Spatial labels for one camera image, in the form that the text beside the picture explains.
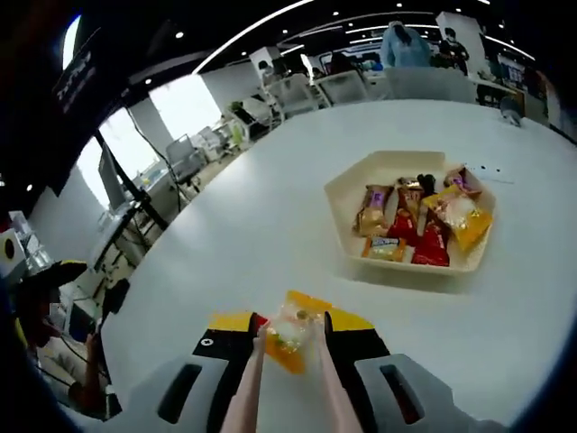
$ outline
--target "hexagonal tray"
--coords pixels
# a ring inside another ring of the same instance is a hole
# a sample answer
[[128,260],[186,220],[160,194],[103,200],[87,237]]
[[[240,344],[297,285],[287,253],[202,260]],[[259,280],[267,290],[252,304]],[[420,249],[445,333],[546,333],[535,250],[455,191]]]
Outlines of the hexagonal tray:
[[[414,251],[412,247],[407,248],[402,263],[361,257],[365,238],[359,237],[352,230],[353,221],[360,210],[366,185],[394,185],[395,181],[400,177],[416,177],[421,173],[431,173],[436,178],[435,190],[441,191],[444,188],[443,180],[446,172],[457,166],[458,164],[447,163],[442,152],[381,151],[371,153],[327,183],[325,185],[325,193],[333,213],[340,245],[344,253],[356,262],[410,272],[457,275],[477,269],[485,251],[491,227],[467,254],[461,251],[454,236],[451,235],[447,245],[447,252],[450,257],[449,267],[411,263],[410,260]],[[467,182],[475,189],[482,189],[482,194],[477,203],[494,216],[495,196],[469,171],[467,171]],[[391,195],[385,212],[387,222],[391,225],[394,221],[397,204],[398,195],[395,192]],[[426,207],[422,205],[418,224],[419,235],[423,234],[425,219]]]

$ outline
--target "cable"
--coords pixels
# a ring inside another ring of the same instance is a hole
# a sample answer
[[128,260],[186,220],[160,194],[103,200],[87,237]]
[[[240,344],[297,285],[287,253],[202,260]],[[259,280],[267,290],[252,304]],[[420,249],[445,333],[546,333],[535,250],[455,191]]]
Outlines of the cable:
[[178,183],[177,180],[177,175],[174,172],[174,169],[172,169],[172,165],[170,164],[169,160],[166,159],[166,157],[159,152],[159,150],[154,147],[154,145],[152,144],[152,142],[146,137],[146,135],[144,135],[144,133],[142,132],[141,128],[138,126],[138,124],[136,123],[136,119],[134,119],[133,113],[130,110],[126,110],[128,112],[128,115],[130,116],[130,118],[133,121],[133,126],[134,129],[136,130],[136,132],[138,133],[138,135],[140,135],[142,137],[142,139],[144,139],[144,141],[146,143],[149,144],[149,146],[154,150],[154,152],[159,156],[159,158],[161,158],[164,163],[166,164],[167,168],[169,169],[169,174],[170,177],[172,178],[172,181],[174,182],[174,184],[176,185],[176,191],[177,191],[177,203],[179,206],[179,213],[182,210],[182,206],[180,204],[180,193],[182,192],[182,190],[180,189],[180,185]]

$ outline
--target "blue shirt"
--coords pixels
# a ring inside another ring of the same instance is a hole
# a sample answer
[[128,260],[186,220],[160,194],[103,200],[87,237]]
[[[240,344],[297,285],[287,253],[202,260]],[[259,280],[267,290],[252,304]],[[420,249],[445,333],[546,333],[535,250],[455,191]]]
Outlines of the blue shirt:
[[410,45],[405,45],[394,29],[388,28],[382,34],[380,46],[380,61],[384,68],[409,68],[431,66],[431,49],[421,35],[413,29],[405,27],[411,37]]

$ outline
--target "red snack package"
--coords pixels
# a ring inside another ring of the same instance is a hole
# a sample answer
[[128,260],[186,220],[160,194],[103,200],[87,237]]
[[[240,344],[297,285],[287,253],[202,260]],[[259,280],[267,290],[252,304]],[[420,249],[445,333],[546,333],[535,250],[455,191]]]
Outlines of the red snack package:
[[426,214],[425,231],[421,242],[415,248],[411,263],[449,266],[447,239],[451,230],[441,221],[434,211]]
[[417,245],[417,223],[424,191],[421,188],[399,187],[398,205],[395,222],[389,229],[387,237],[405,239],[410,246]]

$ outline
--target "snack package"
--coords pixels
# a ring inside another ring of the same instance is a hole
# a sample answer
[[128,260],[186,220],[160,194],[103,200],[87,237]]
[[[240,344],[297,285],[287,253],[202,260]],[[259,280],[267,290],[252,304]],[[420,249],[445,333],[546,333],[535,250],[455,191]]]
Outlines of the snack package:
[[279,314],[267,327],[266,353],[294,374],[305,372],[304,350],[312,337],[315,321],[323,321],[333,306],[320,299],[291,290]]
[[479,208],[455,184],[439,194],[425,198],[423,202],[451,228],[464,252],[481,238],[493,221],[489,212]]
[[402,262],[407,241],[388,237],[368,237],[362,250],[362,257],[381,259],[389,262]]
[[449,266],[447,240],[451,230],[431,209],[426,213],[425,231],[415,248],[411,263]]
[[476,199],[482,191],[479,189],[473,189],[469,183],[467,183],[467,168],[462,166],[456,170],[451,170],[447,173],[444,178],[443,184],[446,187],[451,185],[457,185],[459,189],[467,194],[470,198]]
[[395,215],[395,222],[387,233],[387,237],[406,239],[407,244],[415,246],[418,242],[417,224],[423,189],[417,181],[416,186],[401,186],[397,191],[397,214]]
[[385,220],[385,206],[393,187],[367,185],[362,208],[357,214],[353,230],[360,236],[386,236],[389,225]]

